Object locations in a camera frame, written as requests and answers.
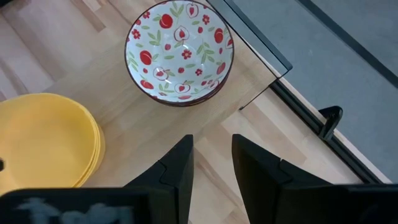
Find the red bowl rim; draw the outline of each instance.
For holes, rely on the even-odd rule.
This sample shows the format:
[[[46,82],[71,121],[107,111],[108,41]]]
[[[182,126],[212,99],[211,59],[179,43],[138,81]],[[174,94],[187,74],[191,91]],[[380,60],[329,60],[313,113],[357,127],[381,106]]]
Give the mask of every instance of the red bowl rim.
[[[169,2],[169,1],[185,1],[185,2],[190,1],[190,2],[195,2],[195,3],[197,3],[197,4],[200,4],[200,5],[202,5],[202,6],[207,7],[209,10],[213,11],[213,12],[221,19],[221,21],[223,21],[225,27],[228,29],[228,32],[229,32],[229,34],[230,34],[230,37],[231,37],[232,41],[233,41],[233,43],[234,43],[234,44],[232,45],[232,60],[231,60],[231,64],[229,65],[228,71],[227,71],[227,73],[226,73],[226,75],[225,75],[223,81],[221,81],[221,83],[218,84],[218,86],[217,86],[216,88],[214,88],[213,90],[211,90],[211,91],[210,91],[209,93],[207,93],[206,95],[204,95],[204,96],[202,96],[202,97],[200,97],[200,98],[197,98],[197,99],[195,99],[195,100],[191,100],[191,101],[185,101],[185,102],[171,102],[171,101],[167,101],[167,100],[160,100],[160,99],[158,99],[158,98],[156,98],[156,97],[153,97],[152,95],[150,95],[149,93],[147,93],[145,90],[143,90],[143,89],[138,85],[138,83],[135,81],[135,79],[132,77],[131,72],[130,72],[130,69],[129,69],[129,65],[128,65],[127,59],[126,59],[126,58],[127,58],[127,57],[126,57],[126,56],[127,56],[127,55],[126,55],[127,38],[129,37],[130,32],[131,32],[132,28],[134,27],[134,24],[137,22],[137,20],[138,20],[139,18],[142,17],[142,15],[143,15],[145,12],[149,11],[150,9],[152,9],[152,8],[155,7],[155,6],[158,6],[159,4],[163,4],[163,3]],[[162,104],[168,105],[168,106],[193,106],[193,105],[197,105],[197,104],[199,104],[199,103],[202,103],[202,102],[204,102],[204,101],[206,101],[206,100],[209,100],[211,97],[213,97],[214,95],[216,95],[216,93],[218,93],[218,92],[222,89],[222,87],[224,86],[224,84],[226,83],[226,81],[227,81],[227,79],[228,79],[229,73],[231,72],[231,69],[232,69],[232,64],[233,64],[233,62],[234,62],[234,58],[235,58],[235,41],[234,41],[234,39],[233,39],[232,32],[230,31],[229,27],[228,27],[227,24],[225,23],[224,19],[223,19],[216,11],[214,11],[212,8],[210,8],[210,7],[208,7],[208,6],[204,5],[204,4],[202,4],[202,3],[200,3],[200,2],[192,1],[192,0],[166,0],[166,1],[162,1],[162,2],[159,2],[159,3],[157,3],[157,4],[154,4],[153,6],[151,6],[151,7],[148,8],[147,10],[145,10],[143,13],[141,13],[141,15],[132,23],[131,28],[129,29],[129,32],[127,33],[127,37],[126,37],[125,44],[124,44],[124,63],[126,64],[127,71],[129,72],[129,76],[130,76],[130,78],[132,79],[132,81],[136,84],[136,86],[138,87],[138,89],[140,89],[140,90],[141,90],[143,93],[145,93],[147,96],[149,96],[150,98],[152,98],[153,100],[155,100],[155,101],[157,101],[157,102],[159,102],[159,103],[162,103]]]

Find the stacked bowl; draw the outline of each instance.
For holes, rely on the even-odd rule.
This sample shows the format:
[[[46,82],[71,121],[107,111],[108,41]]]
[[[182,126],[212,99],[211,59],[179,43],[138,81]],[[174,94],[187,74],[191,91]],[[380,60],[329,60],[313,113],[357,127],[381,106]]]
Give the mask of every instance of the stacked bowl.
[[[0,195],[80,187],[104,152],[104,135],[94,117],[69,98],[39,93],[0,103]]]

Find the black metal bracket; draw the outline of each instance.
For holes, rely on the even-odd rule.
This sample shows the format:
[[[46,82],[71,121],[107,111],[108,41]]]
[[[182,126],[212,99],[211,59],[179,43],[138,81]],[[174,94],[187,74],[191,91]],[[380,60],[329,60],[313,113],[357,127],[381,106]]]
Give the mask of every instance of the black metal bracket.
[[[333,137],[333,131],[340,122],[341,117],[343,117],[343,109],[339,106],[331,106],[319,110],[319,113],[326,118],[326,123],[318,133],[318,137],[325,141],[329,141],[331,137]]]

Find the floral bowl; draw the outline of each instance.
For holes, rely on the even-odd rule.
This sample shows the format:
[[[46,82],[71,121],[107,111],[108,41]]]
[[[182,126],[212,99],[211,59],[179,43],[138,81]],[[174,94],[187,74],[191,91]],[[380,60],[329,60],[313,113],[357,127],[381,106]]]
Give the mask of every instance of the floral bowl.
[[[226,24],[195,1],[152,6],[126,39],[125,60],[134,83],[166,105],[195,105],[215,95],[227,80],[233,57]]]

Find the gray carpet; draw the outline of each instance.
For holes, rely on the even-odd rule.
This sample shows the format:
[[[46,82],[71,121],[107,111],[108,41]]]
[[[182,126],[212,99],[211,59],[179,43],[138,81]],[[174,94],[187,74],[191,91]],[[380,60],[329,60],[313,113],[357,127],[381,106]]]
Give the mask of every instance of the gray carpet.
[[[318,109],[344,110],[338,129],[398,182],[398,89],[294,0],[234,0],[292,63],[285,78]],[[398,1],[314,0],[398,73]]]

